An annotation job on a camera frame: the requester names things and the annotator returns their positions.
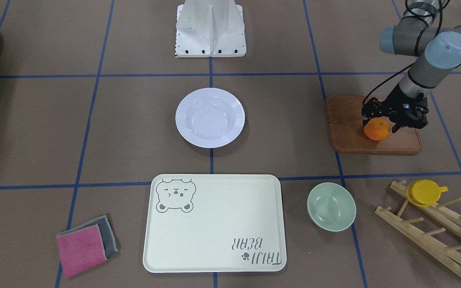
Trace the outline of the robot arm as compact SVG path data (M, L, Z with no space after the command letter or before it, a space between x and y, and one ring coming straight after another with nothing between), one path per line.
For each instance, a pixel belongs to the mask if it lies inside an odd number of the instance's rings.
M364 126L378 117L394 123L393 133L403 127L427 126L428 95L461 65L461 24L442 28L447 5L447 0L405 2L399 23L382 31L379 47L384 53L414 56L416 60L404 68L406 75L384 100L370 95L364 98Z

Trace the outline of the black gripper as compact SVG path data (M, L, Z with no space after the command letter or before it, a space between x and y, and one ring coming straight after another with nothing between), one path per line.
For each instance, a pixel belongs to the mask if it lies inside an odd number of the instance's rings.
M363 120L371 120L376 117L388 116L395 134L405 126L422 129L428 125L427 98L423 91L417 91L415 97L407 96L397 84L389 93L386 100L381 102L378 98L370 98L363 103L361 115Z

